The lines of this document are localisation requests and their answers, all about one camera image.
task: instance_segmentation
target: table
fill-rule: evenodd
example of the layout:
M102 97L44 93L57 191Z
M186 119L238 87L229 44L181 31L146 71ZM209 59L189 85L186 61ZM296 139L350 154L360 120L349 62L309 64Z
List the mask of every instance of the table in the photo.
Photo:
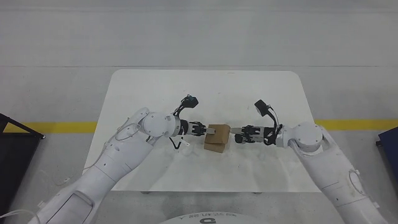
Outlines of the table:
M105 141L143 106L171 113L191 94L199 105L180 117L208 124L271 126L254 103L271 104L279 121L291 127L313 123L299 77L293 72L118 70L111 78L86 160L92 164ZM205 137L185 136L191 146L175 150L162 138L145 161L113 190L179 192L319 192L288 148L236 144L233 135L223 154L203 149Z

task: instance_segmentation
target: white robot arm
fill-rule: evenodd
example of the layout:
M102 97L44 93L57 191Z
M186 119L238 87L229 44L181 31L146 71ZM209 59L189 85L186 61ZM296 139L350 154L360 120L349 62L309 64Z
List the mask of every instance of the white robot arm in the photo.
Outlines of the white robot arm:
M193 108L197 104L197 99L188 95L173 114L150 112L148 108L134 113L104 144L99 158L82 177L59 191L37 213L41 224L93 223L108 192L146 158L159 138L172 140L171 137L181 134L201 136L214 133L214 129L206 128L200 122L188 122L179 118L181 110ZM29 222L36 223L35 218Z
M277 122L271 106L262 100L257 111L274 120L274 127L245 126L233 128L236 142L264 142L277 147L291 147L317 187L328 197L347 224L386 224L366 195L359 176L337 143L321 126L302 123L294 128Z

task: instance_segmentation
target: floor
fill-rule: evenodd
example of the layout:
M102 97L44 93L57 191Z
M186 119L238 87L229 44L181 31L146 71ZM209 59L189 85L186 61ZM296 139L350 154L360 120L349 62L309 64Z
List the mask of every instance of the floor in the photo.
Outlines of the floor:
M291 70L315 119L396 119L397 13L396 0L0 0L0 111L18 121L96 121L120 68ZM380 132L331 135L395 223L396 183L374 145ZM92 136L48 134L12 208L37 210L76 180ZM97 223L208 210L342 223L322 193L157 192L111 192Z

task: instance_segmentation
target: yellow floor stripe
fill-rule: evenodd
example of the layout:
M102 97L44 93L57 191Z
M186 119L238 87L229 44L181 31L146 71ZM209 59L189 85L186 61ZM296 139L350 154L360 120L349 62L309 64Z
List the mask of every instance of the yellow floor stripe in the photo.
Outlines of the yellow floor stripe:
M40 133L94 133L97 122L29 122L23 123ZM5 133L23 133L18 127L8 124Z
M388 130L398 126L398 119L316 119L329 131Z
M329 131L388 130L398 126L398 119L316 119ZM94 133L97 122L30 122L24 125L40 133ZM8 124L5 133L23 130Z

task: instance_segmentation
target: brown cardboard box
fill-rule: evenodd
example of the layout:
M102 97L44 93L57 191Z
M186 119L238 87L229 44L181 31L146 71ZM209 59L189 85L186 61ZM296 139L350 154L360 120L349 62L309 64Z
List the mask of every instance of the brown cardboard box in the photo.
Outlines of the brown cardboard box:
M223 153L224 149L225 149L225 144L207 144L207 143L205 143L204 148L205 148L205 150Z
M216 130L214 134L206 134L205 143L207 144L226 144L229 139L230 126L227 124L209 124L209 128Z

